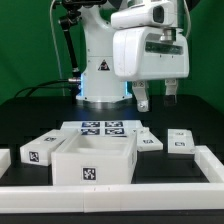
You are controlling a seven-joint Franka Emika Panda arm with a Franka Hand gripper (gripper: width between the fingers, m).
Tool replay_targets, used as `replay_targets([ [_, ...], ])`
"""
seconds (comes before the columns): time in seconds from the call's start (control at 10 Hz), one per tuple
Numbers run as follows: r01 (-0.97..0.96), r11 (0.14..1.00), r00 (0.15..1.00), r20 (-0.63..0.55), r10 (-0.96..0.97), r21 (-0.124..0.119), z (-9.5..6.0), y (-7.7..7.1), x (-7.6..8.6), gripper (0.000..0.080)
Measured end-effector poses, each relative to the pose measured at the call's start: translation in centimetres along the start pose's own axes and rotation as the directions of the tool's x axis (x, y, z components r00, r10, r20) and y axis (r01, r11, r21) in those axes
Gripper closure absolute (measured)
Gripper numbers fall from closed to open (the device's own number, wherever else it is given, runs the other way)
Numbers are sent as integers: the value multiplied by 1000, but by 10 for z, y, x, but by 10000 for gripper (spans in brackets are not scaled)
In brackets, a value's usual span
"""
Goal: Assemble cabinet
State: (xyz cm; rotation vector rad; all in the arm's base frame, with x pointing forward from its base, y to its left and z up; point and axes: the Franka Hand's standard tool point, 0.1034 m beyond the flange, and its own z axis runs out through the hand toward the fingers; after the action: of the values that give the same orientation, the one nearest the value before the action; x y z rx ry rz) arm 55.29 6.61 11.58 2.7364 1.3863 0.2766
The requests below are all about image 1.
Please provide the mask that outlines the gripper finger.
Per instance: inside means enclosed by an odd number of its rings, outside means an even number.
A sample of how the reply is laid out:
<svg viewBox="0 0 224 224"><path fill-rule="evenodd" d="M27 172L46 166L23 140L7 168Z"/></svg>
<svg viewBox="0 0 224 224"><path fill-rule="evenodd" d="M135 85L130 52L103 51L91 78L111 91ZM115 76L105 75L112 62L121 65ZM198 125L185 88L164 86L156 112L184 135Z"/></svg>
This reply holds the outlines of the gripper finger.
<svg viewBox="0 0 224 224"><path fill-rule="evenodd" d="M139 112L149 111L148 83L146 81L134 81L132 90L137 101Z"/></svg>
<svg viewBox="0 0 224 224"><path fill-rule="evenodd" d="M174 106L177 103L178 80L166 79L165 86L166 91L164 96L164 104L166 106Z"/></svg>

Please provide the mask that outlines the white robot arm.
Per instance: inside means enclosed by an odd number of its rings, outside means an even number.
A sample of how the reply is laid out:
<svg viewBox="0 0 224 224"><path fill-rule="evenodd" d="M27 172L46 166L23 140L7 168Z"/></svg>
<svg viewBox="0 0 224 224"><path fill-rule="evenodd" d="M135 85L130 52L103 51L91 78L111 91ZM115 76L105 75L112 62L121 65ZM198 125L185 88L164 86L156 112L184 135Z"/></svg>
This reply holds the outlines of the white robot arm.
<svg viewBox="0 0 224 224"><path fill-rule="evenodd" d="M108 0L104 6L118 9L109 22L98 6L81 8L86 68L78 102L113 109L136 100L147 112L148 82L163 80L164 104L176 104L178 80L189 75L186 0Z"/></svg>

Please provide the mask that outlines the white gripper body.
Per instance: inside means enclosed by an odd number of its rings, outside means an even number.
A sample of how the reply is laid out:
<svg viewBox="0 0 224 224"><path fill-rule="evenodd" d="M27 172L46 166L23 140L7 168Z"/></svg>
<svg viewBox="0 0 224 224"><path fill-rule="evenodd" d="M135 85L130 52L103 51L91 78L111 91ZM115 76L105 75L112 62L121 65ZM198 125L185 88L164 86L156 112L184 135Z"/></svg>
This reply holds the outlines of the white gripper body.
<svg viewBox="0 0 224 224"><path fill-rule="evenodd" d="M161 40L163 31L138 27L116 31L113 37L114 71L122 81L185 78L189 74L186 38Z"/></svg>

